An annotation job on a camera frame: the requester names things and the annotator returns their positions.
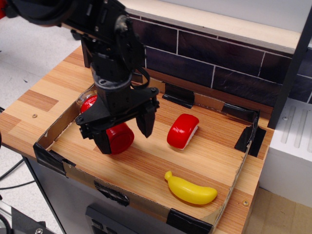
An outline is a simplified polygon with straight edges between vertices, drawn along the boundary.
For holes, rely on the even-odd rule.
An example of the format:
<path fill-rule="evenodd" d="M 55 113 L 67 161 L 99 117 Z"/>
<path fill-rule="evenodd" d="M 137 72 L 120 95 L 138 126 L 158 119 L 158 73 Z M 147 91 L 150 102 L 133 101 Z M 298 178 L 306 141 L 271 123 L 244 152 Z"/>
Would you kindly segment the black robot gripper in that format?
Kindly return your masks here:
<path fill-rule="evenodd" d="M 97 100 L 87 111 L 76 118 L 83 138 L 93 139 L 103 154 L 111 154 L 111 146 L 106 130 L 136 119 L 141 133 L 148 138 L 155 122 L 155 112 L 159 107 L 156 87 L 132 88 L 130 83 L 106 87 L 95 83 Z"/>

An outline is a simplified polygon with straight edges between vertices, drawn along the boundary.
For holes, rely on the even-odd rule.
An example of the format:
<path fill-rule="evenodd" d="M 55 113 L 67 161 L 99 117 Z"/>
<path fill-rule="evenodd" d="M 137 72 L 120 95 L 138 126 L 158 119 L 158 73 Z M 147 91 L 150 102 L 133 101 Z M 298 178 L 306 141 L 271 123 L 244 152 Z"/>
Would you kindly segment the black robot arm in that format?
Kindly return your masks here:
<path fill-rule="evenodd" d="M 83 138 L 92 139 L 104 154 L 111 152 L 107 129 L 135 119 L 143 135 L 152 134 L 159 90 L 148 83 L 133 85 L 145 46 L 133 30 L 125 6 L 117 0 L 10 0 L 8 5 L 30 23 L 63 26 L 77 33 L 93 72 L 95 103 L 76 119 Z"/>

